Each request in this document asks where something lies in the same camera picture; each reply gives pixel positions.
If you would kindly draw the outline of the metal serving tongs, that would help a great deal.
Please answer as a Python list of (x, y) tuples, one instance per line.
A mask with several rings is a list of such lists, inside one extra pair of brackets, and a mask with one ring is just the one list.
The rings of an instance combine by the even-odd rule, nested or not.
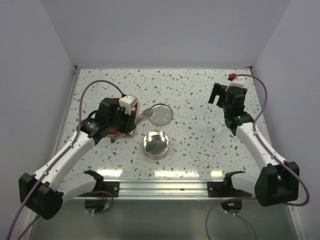
[[(138, 117), (134, 119), (134, 124), (137, 126), (141, 122), (148, 120), (153, 115), (153, 110), (151, 108), (146, 108)], [(116, 134), (110, 137), (110, 142), (115, 143), (119, 138), (122, 137), (132, 137), (135, 129), (133, 129), (129, 133), (117, 132)]]

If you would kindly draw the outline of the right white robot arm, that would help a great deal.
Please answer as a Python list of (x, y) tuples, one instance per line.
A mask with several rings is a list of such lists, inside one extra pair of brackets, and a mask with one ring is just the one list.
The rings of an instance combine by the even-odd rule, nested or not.
[(246, 93), (243, 87), (215, 83), (208, 102), (218, 99), (226, 127), (247, 148), (260, 173), (257, 179), (250, 179), (244, 171), (228, 172), (218, 190), (223, 197), (255, 197), (263, 207), (295, 201), (299, 196), (299, 166), (286, 161), (263, 136), (257, 137), (254, 119), (245, 111)]

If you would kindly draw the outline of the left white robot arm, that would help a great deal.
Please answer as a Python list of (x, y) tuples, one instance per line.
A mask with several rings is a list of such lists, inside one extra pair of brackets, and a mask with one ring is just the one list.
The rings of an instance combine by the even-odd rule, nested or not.
[(24, 173), (19, 178), (20, 202), (45, 220), (54, 217), (67, 200), (67, 194), (58, 190), (67, 173), (110, 132), (129, 134), (135, 129), (133, 108), (137, 103), (133, 95), (104, 98), (47, 164), (32, 175)]

